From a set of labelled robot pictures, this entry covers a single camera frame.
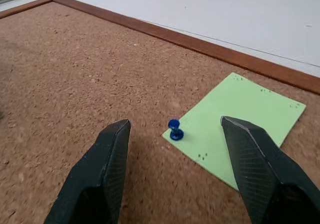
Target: wooden frame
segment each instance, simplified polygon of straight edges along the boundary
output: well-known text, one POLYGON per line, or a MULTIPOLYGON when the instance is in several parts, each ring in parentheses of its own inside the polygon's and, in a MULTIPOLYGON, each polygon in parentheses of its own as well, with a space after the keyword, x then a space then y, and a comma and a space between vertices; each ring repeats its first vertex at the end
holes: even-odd
POLYGON ((298 87, 303 90, 320 95, 320 78, 305 74, 275 63, 259 59, 235 50, 228 49, 216 44, 199 40, 181 33, 177 33, 144 21, 123 16, 108 10, 88 5, 75 0, 37 0, 0 12, 0 19, 26 11, 40 5, 55 2, 84 13, 96 16, 100 19, 122 25, 142 32, 147 35, 168 41, 175 45, 205 54, 207 56, 225 61, 232 65, 250 70, 260 75, 275 79, 277 81, 298 87))

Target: green paper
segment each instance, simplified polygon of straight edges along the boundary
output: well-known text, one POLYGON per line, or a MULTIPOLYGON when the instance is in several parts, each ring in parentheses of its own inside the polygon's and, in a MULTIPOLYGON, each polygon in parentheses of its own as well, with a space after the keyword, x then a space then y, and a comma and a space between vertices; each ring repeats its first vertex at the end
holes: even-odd
POLYGON ((252 122, 265 129, 281 146, 306 105, 231 73, 180 119, 182 140, 163 137, 186 156, 228 185, 237 189, 221 116, 252 122))

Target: cork surface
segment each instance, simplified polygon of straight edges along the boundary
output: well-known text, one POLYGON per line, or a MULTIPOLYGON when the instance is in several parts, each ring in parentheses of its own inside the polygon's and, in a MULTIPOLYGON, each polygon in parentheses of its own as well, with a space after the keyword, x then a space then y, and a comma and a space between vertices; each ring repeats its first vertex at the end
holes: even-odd
POLYGON ((231 72, 307 105, 282 149, 320 187, 320 96, 55 3, 0 20, 0 223, 43 223, 71 167, 124 118, 119 223, 250 223, 235 190, 161 137, 231 72))

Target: white surface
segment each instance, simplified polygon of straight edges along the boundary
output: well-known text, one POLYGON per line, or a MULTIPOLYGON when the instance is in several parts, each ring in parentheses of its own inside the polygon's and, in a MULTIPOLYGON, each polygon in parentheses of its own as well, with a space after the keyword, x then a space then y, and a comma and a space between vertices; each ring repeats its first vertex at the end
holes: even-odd
POLYGON ((36 1, 36 0, 15 0, 15 1, 7 2, 0 5, 0 11, 5 11, 20 5, 27 4, 32 1, 36 1))
POLYGON ((320 0, 78 1, 320 77, 320 0))

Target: push pin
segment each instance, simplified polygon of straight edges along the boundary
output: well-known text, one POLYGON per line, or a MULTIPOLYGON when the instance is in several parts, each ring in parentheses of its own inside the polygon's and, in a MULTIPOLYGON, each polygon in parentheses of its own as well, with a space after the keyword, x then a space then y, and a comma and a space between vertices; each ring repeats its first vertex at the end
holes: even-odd
POLYGON ((183 138, 183 131, 179 129, 180 122, 176 119, 172 119, 168 123, 168 127, 171 129, 170 138, 172 140, 181 140, 183 138))

